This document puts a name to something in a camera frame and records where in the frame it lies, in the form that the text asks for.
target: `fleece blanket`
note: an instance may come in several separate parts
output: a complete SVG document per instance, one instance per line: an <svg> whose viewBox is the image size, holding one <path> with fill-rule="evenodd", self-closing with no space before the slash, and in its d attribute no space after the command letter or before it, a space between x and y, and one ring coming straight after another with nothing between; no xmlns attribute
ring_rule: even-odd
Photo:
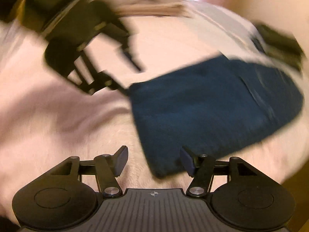
<svg viewBox="0 0 309 232"><path fill-rule="evenodd" d="M95 64L125 87L220 55L218 48L201 40L180 18L132 17L126 21L137 31L132 50L145 66L144 73L135 74L115 51L117 44L103 36L88 48ZM5 66L0 72L0 215L17 222L11 208L14 194L67 157L91 160L99 154L113 154L122 145L129 148L128 163L117 179L123 190L188 187L192 179L186 173L165 179L151 174L128 98L108 89L93 96L76 90L46 68L47 43L29 32L23 34L23 43L9 59L2 60ZM229 155L245 159L277 182L298 170L309 153L309 81L305 76L292 77L304 93L301 115L262 142ZM213 190L225 179L216 177ZM97 190L93 176L83 181Z"/></svg>

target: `pink blanket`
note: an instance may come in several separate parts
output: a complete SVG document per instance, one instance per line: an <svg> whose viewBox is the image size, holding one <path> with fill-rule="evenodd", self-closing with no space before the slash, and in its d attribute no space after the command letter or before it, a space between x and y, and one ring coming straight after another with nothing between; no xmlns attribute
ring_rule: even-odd
<svg viewBox="0 0 309 232"><path fill-rule="evenodd" d="M115 52L116 44L104 37L97 37L89 46L95 63L125 86L219 54L179 18L126 20L137 29L132 47L146 67L145 73L135 74ZM91 160L100 154L113 154L122 145L129 148L129 161L118 178L123 190L188 187L192 179L186 173L163 180L151 175L127 98L108 89L93 96L79 92L46 68L45 47L43 40L27 34L21 48L0 72L0 215L16 222L11 208L16 191L67 157ZM277 134L235 155L282 182L301 166L298 159L308 155L308 137L304 110L301 117ZM293 159L289 157L291 148ZM84 179L96 189L94 177ZM215 179L213 188L224 179Z"/></svg>

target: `white fabric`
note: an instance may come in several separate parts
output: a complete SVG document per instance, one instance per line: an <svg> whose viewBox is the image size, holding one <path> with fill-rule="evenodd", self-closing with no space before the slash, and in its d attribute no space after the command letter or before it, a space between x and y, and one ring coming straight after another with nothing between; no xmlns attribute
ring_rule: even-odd
<svg viewBox="0 0 309 232"><path fill-rule="evenodd" d="M94 63L125 86L219 55L217 46L199 39L180 18L135 17L127 21L137 29L133 49L146 66L145 73L134 74L115 52L116 44L104 37L97 37L89 46ZM77 91L44 66L45 47L44 41L27 35L0 73L1 215L16 222L11 208L16 191L67 157L90 160L113 154L122 145L129 148L129 161L117 179L123 190L188 187L192 179L186 173L163 180L151 175L127 98L108 89L93 96ZM308 79L294 77L308 99ZM234 156L282 182L308 157L308 138L306 103L293 123ZM84 179L96 189L93 177ZM223 182L223 178L215 179L213 189Z"/></svg>

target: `ribbed rubber surface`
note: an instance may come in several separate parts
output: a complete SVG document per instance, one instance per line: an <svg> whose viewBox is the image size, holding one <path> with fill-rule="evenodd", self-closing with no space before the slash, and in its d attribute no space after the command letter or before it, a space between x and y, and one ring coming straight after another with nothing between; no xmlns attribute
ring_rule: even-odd
<svg viewBox="0 0 309 232"><path fill-rule="evenodd" d="M219 221L202 200L180 189L128 189L106 200L85 223L67 232L236 232Z"/></svg>

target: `metal screw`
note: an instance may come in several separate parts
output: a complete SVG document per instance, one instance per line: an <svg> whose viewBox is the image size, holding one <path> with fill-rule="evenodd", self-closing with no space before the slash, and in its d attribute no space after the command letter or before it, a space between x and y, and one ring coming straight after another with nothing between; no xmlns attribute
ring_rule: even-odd
<svg viewBox="0 0 309 232"><path fill-rule="evenodd" d="M95 26L94 29L95 29L96 31L98 31L98 30L104 28L105 26L106 26L106 22L101 22L100 24L98 24L97 26Z"/></svg>
<svg viewBox="0 0 309 232"><path fill-rule="evenodd" d="M108 188L105 188L104 192L110 195L115 195L115 194L118 194L120 190L118 187L108 187Z"/></svg>
<svg viewBox="0 0 309 232"><path fill-rule="evenodd" d="M95 93L95 89L92 88L92 89L89 90L90 95L93 95L94 93Z"/></svg>
<svg viewBox="0 0 309 232"><path fill-rule="evenodd" d="M77 51L82 51L86 46L86 43L82 43L80 46L77 47Z"/></svg>
<svg viewBox="0 0 309 232"><path fill-rule="evenodd" d="M191 187L189 189L189 192L194 195L199 195L199 194L204 193L204 189L201 187Z"/></svg>
<svg viewBox="0 0 309 232"><path fill-rule="evenodd" d="M105 82L105 85L106 85L106 86L112 85L112 81L111 81L111 80L106 81L106 82Z"/></svg>

